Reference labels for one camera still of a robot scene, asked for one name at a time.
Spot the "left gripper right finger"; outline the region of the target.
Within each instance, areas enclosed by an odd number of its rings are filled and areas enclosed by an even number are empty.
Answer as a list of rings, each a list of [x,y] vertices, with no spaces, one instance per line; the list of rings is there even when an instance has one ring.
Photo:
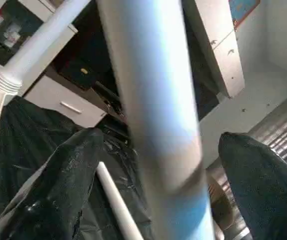
[[[254,240],[287,240],[287,163],[247,134],[224,132],[218,153]]]

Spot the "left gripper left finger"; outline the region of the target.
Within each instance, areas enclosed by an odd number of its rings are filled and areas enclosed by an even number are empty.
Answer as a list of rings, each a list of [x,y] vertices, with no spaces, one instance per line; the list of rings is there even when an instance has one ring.
[[[0,240],[76,239],[102,144],[85,128],[59,145],[1,213]]]

